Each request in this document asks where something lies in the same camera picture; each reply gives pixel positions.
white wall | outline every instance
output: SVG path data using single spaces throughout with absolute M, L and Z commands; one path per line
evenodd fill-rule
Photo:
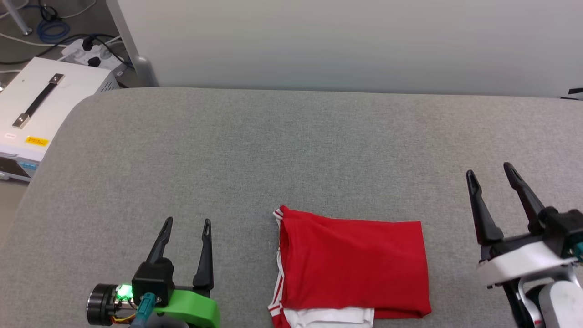
M 583 86 L 581 0 L 114 2 L 132 56 L 162 86 L 550 97 Z

white box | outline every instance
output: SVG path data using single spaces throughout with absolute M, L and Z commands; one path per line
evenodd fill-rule
M 12 124 L 26 112 L 55 74 L 63 74 L 22 129 Z M 119 89 L 111 71 L 33 58 L 0 92 L 0 179 L 30 181 L 57 130 L 81 100 Z

green led light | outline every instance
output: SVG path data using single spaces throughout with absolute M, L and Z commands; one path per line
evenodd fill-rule
M 117 290 L 115 297 L 125 301 L 134 297 L 134 293 L 132 293 L 132 285 L 120 285 L 120 288 Z

white fabric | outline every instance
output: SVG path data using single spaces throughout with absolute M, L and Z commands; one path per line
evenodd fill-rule
M 280 227 L 283 213 L 278 208 L 273 212 L 273 216 Z M 279 315 L 282 299 L 283 273 L 282 257 L 277 252 L 278 280 L 273 291 L 273 301 L 268 306 L 272 316 Z M 363 308 L 343 308 L 343 309 L 283 309 L 283 313 L 291 328 L 372 328 L 374 320 L 374 309 Z

yellow label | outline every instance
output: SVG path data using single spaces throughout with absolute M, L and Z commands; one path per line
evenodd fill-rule
M 26 138 L 26 140 L 24 142 L 28 142 L 29 144 L 43 146 L 43 147 L 46 147 L 48 145 L 48 140 L 37 138 L 37 137 L 31 137 L 31 136 Z

